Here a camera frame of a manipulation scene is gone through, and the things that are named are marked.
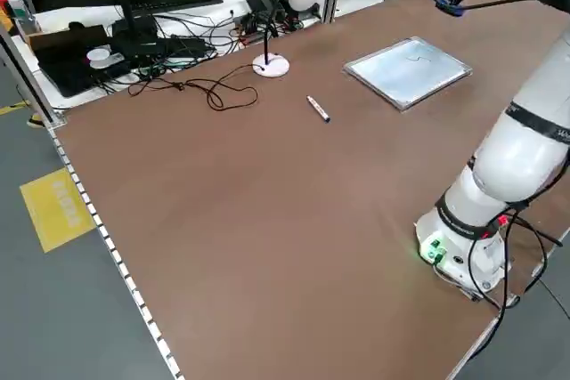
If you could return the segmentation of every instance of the pen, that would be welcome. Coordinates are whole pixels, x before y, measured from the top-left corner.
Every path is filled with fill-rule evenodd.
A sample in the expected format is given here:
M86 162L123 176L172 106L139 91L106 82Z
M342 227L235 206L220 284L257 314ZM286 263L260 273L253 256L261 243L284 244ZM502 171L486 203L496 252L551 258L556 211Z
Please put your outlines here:
M307 95L306 98L311 103L313 108L315 110L317 110L317 112L321 115L322 120L324 120L328 124L330 122L330 116L327 115L327 112L322 109L322 107L319 105L319 103L317 101L314 100L313 97L311 97L310 95Z

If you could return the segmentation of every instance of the yellow floor sign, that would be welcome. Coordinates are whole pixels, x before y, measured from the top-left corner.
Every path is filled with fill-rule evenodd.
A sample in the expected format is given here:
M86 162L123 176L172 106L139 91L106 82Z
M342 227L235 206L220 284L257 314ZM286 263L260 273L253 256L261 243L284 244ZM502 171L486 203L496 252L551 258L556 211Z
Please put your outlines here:
M95 227L65 168L20 186L20 191L46 253Z

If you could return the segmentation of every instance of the black band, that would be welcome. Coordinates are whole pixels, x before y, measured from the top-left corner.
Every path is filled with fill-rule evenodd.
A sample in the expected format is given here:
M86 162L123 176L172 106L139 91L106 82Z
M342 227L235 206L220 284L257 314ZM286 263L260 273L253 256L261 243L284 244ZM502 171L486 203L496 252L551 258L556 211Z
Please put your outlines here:
M486 226L471 226L462 222L459 218L452 214L452 212L445 204L445 193L436 202L437 213L442 222L463 238L470 240L488 239L492 238L499 230L497 221L492 222Z
M522 125L528 126L537 133L541 133L545 137L570 145L570 129L543 119L513 101L505 110L505 114L512 117Z

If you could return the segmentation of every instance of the silver tray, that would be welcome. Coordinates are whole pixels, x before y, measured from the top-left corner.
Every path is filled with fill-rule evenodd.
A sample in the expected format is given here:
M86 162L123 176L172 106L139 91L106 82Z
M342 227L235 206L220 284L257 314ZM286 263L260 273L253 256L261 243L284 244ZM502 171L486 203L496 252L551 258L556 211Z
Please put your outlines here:
M351 61L344 70L399 110L410 108L473 71L415 36Z

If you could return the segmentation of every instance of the brown tabletop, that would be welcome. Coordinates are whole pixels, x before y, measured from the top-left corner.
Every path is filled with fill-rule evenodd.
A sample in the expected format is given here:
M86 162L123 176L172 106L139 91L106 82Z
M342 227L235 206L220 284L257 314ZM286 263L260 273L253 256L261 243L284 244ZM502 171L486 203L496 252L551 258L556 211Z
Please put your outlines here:
M493 311L434 276L413 223L566 23L531 2L454 19L430 0L389 0L273 40L287 76L229 81L259 91L253 107L215 112L190 89L120 93L73 109L57 135L187 379L442 379ZM400 113L341 69L408 36L474 74ZM169 79L219 78L261 49ZM527 217L559 235L565 191L568 180ZM514 238L528 269L538 246Z

